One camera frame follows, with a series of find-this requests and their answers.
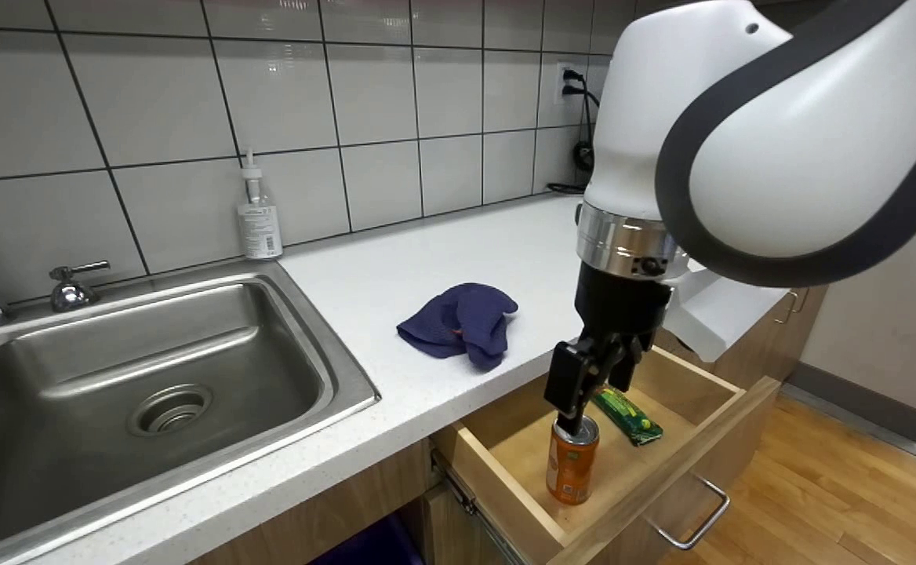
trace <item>dish rag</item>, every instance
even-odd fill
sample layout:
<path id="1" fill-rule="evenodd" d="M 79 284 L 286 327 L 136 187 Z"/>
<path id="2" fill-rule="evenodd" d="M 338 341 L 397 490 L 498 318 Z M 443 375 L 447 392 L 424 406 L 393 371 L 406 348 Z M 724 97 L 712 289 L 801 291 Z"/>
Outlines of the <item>dish rag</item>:
<path id="1" fill-rule="evenodd" d="M 397 336 L 430 359 L 468 356 L 476 371 L 492 371 L 507 352 L 507 321 L 519 303 L 480 284 L 451 285 L 397 322 Z"/>

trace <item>white countertop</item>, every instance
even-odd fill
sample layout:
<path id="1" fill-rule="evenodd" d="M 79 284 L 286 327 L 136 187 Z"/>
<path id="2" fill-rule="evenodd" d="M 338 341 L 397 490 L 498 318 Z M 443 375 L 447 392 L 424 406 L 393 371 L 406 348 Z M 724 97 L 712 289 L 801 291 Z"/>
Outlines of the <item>white countertop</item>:
<path id="1" fill-rule="evenodd" d="M 37 562 L 188 562 L 547 375 L 551 346 L 579 334 L 574 203 L 537 199 L 291 250 L 282 267 L 383 399 Z M 489 375 L 394 336 L 397 321 L 457 284 L 497 285 L 521 304 L 507 359 Z"/>

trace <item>white wall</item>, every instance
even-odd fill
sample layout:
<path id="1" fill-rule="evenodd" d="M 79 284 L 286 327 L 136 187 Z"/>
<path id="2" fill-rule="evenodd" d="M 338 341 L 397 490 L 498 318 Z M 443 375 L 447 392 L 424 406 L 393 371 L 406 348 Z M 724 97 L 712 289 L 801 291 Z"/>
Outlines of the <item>white wall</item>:
<path id="1" fill-rule="evenodd" d="M 827 289 L 804 360 L 916 407 L 916 238 Z"/>

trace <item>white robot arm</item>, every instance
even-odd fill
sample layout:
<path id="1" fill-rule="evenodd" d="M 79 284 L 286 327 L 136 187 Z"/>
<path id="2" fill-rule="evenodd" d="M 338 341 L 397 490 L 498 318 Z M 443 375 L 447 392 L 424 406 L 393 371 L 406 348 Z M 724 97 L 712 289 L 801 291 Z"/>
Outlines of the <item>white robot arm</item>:
<path id="1" fill-rule="evenodd" d="M 679 249 L 754 285 L 819 285 L 916 237 L 916 0 L 842 0 L 796 39 L 749 0 L 634 23 L 612 58 L 579 207 L 583 336 L 547 399 L 574 432 L 628 385 Z"/>

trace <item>stainless steel sink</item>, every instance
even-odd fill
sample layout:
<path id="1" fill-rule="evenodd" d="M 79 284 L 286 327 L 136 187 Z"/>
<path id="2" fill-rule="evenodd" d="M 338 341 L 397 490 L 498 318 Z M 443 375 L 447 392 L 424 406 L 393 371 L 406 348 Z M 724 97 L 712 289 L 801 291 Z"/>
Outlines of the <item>stainless steel sink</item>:
<path id="1" fill-rule="evenodd" d="M 46 552 L 370 403 L 279 267 L 3 327 L 0 559 Z"/>

